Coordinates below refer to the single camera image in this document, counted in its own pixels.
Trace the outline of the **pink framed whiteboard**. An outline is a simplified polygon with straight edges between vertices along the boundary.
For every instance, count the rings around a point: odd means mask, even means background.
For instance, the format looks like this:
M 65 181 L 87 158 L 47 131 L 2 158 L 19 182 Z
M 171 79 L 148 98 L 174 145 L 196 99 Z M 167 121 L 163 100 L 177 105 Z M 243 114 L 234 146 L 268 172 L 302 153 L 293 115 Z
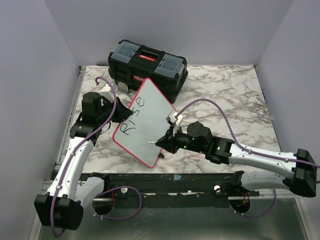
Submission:
M 150 78 L 142 82 L 129 109 L 133 115 L 117 126 L 112 139 L 148 168 L 153 168 L 162 149 L 147 142 L 165 135 L 170 127 L 166 117 L 176 109 Z

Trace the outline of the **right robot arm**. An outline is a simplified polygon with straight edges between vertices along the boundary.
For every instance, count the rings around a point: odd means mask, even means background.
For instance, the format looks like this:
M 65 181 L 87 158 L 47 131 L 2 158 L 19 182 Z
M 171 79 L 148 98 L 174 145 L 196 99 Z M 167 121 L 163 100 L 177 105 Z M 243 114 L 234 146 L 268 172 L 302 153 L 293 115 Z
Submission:
M 155 145 L 175 154 L 185 149 L 203 154 L 214 164 L 243 165 L 262 170 L 262 175 L 246 173 L 230 183 L 230 191 L 241 196 L 247 190 L 288 189 L 293 194 L 313 198 L 317 192 L 317 167 L 311 154 L 275 152 L 250 147 L 234 140 L 214 136 L 202 123 L 191 123 L 186 132 L 171 125 Z

